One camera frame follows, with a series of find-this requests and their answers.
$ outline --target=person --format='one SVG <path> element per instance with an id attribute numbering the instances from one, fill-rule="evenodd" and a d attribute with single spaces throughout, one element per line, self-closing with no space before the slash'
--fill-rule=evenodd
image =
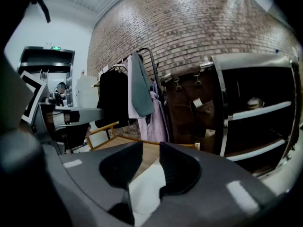
<path id="1" fill-rule="evenodd" d="M 56 104 L 58 106 L 64 106 L 63 100 L 65 100 L 65 97 L 62 97 L 61 94 L 64 93 L 64 91 L 67 89 L 64 82 L 60 82 L 57 87 L 54 89 L 54 97 L 56 99 Z"/>

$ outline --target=wooden floor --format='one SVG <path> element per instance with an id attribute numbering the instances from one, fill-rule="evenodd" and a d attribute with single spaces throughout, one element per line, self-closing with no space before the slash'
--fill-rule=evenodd
<path id="1" fill-rule="evenodd" d="M 134 142 L 134 141 L 117 137 L 96 150 L 105 149 L 129 142 Z M 142 174 L 147 168 L 149 168 L 158 158 L 159 158 L 159 145 L 143 143 L 143 160 L 133 180 L 136 179 L 140 174 Z"/>

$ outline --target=brick wall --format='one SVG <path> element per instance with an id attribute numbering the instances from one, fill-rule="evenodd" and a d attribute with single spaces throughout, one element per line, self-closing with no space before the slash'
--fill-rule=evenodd
<path id="1" fill-rule="evenodd" d="M 275 53 L 294 59 L 300 50 L 293 33 L 253 0 L 121 0 L 93 31 L 88 75 L 97 76 L 132 51 L 149 47 L 158 76 L 178 66 L 200 64 L 212 55 L 232 52 Z M 152 63 L 143 54 L 152 78 Z M 119 132 L 138 137 L 137 126 Z"/>

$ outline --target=hanger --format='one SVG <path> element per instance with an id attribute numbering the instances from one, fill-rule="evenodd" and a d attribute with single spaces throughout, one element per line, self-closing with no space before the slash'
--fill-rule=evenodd
<path id="1" fill-rule="evenodd" d="M 127 71 L 127 68 L 126 68 L 126 66 L 125 66 L 124 64 L 116 64 L 116 65 L 113 65 L 113 66 L 111 66 L 111 68 L 110 68 L 109 70 L 113 70 L 113 69 L 116 68 L 116 67 L 123 67 L 123 68 Z"/>

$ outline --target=pink garment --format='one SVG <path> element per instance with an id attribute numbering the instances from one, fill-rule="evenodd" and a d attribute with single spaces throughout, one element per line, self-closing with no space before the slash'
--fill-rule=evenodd
<path id="1" fill-rule="evenodd" d="M 155 98 L 155 93 L 150 95 L 155 112 L 151 114 L 151 122 L 148 125 L 145 118 L 138 119 L 141 139 L 155 142 L 169 141 L 161 102 Z"/>

